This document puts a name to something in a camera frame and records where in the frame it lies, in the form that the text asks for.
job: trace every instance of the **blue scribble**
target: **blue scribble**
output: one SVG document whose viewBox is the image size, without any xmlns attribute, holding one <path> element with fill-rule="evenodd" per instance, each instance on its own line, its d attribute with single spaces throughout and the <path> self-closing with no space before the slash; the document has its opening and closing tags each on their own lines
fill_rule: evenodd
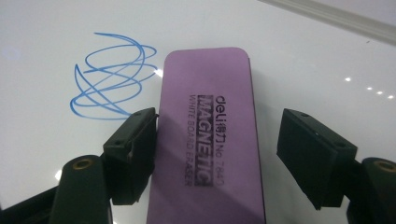
<svg viewBox="0 0 396 224">
<path fill-rule="evenodd" d="M 139 95 L 143 89 L 142 82 L 155 75 L 154 71 L 157 67 L 147 63 L 146 60 L 154 56 L 157 50 L 151 46 L 141 45 L 124 35 L 95 34 L 117 38 L 126 43 L 90 53 L 85 58 L 85 64 L 89 68 L 83 72 L 76 64 L 75 81 L 80 94 L 71 100 L 70 108 L 76 115 L 87 119 L 127 119 L 131 112 L 125 109 L 127 107 L 125 105 L 128 104 L 123 103 L 127 101 L 129 103 Z M 103 66 L 95 66 L 91 62 L 93 56 L 103 57 L 107 53 L 108 57 L 111 57 L 109 52 L 113 49 L 130 50 L 131 55 L 125 55 L 125 58 L 132 60 Z"/>
</svg>

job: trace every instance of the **blue marker drawing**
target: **blue marker drawing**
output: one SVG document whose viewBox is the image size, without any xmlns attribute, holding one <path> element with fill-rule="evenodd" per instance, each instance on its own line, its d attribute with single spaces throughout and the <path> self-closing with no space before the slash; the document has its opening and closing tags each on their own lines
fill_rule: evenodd
<svg viewBox="0 0 396 224">
<path fill-rule="evenodd" d="M 141 45 L 128 36 L 95 34 L 117 38 L 125 43 L 88 54 L 85 58 L 87 70 L 81 71 L 76 64 L 75 81 L 80 94 L 70 101 L 70 108 L 73 113 L 86 119 L 127 119 L 131 112 L 127 111 L 126 105 L 130 105 L 130 101 L 140 94 L 142 82 L 155 75 L 157 66 L 146 60 L 154 56 L 157 50 Z M 124 53 L 120 57 L 120 52 L 127 52 L 128 55 Z M 128 62 L 120 63 L 125 58 Z"/>
</svg>

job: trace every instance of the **purple eraser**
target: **purple eraser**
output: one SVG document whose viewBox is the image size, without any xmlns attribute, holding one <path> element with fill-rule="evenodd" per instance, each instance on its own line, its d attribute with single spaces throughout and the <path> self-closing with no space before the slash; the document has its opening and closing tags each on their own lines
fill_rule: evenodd
<svg viewBox="0 0 396 224">
<path fill-rule="evenodd" d="M 265 223 L 248 55 L 170 53 L 159 114 L 147 223 Z"/>
</svg>

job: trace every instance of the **magnetic whiteboard eraser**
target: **magnetic whiteboard eraser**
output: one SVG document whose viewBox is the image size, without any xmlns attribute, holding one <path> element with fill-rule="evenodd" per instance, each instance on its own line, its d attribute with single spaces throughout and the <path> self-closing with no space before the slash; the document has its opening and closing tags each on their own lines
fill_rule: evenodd
<svg viewBox="0 0 396 224">
<path fill-rule="evenodd" d="M 170 53 L 159 115 L 147 223 L 265 223 L 248 55 Z"/>
</svg>

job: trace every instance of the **whiteboard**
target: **whiteboard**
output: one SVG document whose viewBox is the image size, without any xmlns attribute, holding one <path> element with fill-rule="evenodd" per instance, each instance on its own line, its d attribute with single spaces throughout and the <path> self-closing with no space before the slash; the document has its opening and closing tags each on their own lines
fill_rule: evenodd
<svg viewBox="0 0 396 224">
<path fill-rule="evenodd" d="M 317 212 L 277 157 L 285 107 L 358 146 L 357 161 L 396 161 L 396 50 L 371 37 L 256 0 L 2 1 L 0 31 L 2 208 L 56 186 L 75 157 L 100 155 L 126 114 L 158 109 L 155 71 L 177 49 L 249 55 L 268 223 L 347 223 L 347 199 Z M 148 192 L 114 206 L 114 220 L 146 223 Z"/>
</svg>

